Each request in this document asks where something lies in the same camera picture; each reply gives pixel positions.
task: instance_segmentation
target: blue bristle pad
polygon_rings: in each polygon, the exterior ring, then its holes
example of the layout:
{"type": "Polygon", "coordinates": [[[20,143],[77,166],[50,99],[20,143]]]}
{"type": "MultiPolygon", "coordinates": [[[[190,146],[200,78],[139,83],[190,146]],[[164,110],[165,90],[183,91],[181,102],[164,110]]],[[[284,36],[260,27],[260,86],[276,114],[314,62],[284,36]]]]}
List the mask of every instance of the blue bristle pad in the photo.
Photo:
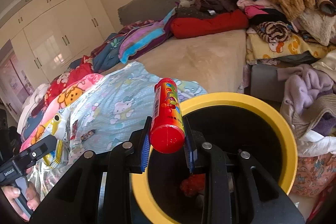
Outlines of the blue bristle pad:
{"type": "Polygon", "coordinates": [[[142,151],[141,151],[141,171],[145,172],[146,167],[148,166],[148,159],[149,159],[149,151],[151,149],[151,145],[149,143],[148,134],[146,134],[142,151]]]}
{"type": "Polygon", "coordinates": [[[184,155],[190,173],[194,172],[193,153],[189,150],[186,143],[184,144],[184,155]]]}

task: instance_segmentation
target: pink blanket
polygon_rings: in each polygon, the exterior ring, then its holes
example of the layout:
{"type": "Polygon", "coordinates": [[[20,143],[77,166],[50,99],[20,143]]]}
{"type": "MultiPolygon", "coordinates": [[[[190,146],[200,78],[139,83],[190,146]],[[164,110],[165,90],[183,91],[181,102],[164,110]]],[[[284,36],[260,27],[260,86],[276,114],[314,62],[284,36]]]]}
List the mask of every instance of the pink blanket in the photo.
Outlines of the pink blanket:
{"type": "Polygon", "coordinates": [[[50,121],[59,109],[65,108],[76,101],[85,91],[96,84],[104,76],[98,73],[92,73],[86,75],[81,80],[73,83],[70,87],[62,91],[46,109],[43,118],[37,128],[32,132],[29,138],[22,144],[21,151],[27,149],[29,146],[39,141],[43,135],[45,127],[44,125],[50,121]]]}

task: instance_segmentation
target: beige bed sheet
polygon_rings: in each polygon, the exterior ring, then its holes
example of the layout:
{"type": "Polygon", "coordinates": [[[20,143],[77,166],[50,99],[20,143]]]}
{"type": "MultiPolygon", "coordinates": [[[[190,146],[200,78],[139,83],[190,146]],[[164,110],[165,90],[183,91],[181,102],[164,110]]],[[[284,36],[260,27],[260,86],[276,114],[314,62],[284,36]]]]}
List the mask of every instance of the beige bed sheet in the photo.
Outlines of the beige bed sheet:
{"type": "MultiPolygon", "coordinates": [[[[197,81],[209,93],[236,92],[243,82],[245,54],[245,30],[233,30],[187,39],[172,37],[135,61],[159,77],[197,81]]],[[[124,66],[119,63],[102,74],[124,66]]]]}

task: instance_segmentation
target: yellow rim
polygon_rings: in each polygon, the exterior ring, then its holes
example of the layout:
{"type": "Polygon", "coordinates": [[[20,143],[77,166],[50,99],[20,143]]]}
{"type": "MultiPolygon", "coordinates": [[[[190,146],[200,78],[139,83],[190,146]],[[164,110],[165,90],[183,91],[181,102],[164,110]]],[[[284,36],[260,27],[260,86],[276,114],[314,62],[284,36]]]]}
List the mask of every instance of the yellow rim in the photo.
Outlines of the yellow rim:
{"type": "MultiPolygon", "coordinates": [[[[267,103],[239,93],[209,93],[180,104],[183,115],[216,105],[229,105],[247,109],[263,118],[272,127],[282,150],[282,170],[278,183],[283,191],[289,194],[297,169],[297,149],[294,136],[285,119],[267,103]]],[[[141,210],[154,224],[179,224],[179,222],[166,215],[155,202],[148,185],[147,169],[141,175],[131,175],[134,196],[141,210]]]]}

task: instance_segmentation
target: white wardrobe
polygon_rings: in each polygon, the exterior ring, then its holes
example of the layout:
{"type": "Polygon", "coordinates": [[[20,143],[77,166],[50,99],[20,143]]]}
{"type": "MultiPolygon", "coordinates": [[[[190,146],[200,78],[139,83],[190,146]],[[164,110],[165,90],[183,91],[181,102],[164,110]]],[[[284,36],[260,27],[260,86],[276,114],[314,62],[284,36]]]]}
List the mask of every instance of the white wardrobe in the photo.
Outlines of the white wardrobe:
{"type": "Polygon", "coordinates": [[[32,0],[0,29],[34,88],[101,45],[114,29],[100,0],[32,0]]]}

